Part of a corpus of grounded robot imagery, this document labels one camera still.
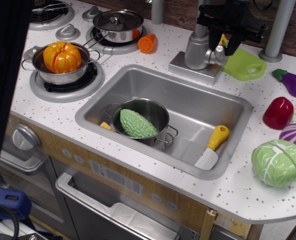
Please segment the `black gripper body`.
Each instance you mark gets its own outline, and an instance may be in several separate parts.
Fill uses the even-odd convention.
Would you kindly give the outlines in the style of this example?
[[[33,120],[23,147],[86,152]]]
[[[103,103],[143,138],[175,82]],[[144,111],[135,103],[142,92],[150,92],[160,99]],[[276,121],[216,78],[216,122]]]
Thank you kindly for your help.
[[[223,34],[242,35],[244,41],[261,43],[268,26],[250,11],[250,0],[226,0],[223,4],[201,4],[197,23],[208,29],[216,26]]]

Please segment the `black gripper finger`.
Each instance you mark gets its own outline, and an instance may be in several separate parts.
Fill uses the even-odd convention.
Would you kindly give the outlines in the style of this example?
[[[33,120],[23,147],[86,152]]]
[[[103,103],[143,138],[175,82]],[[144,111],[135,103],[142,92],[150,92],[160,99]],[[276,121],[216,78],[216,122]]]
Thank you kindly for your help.
[[[220,45],[222,39],[223,31],[216,26],[211,26],[209,28],[208,37],[209,37],[209,48],[214,51],[215,48]]]
[[[241,34],[232,35],[230,40],[228,41],[225,55],[232,56],[240,46],[242,40],[243,40],[243,36]]]

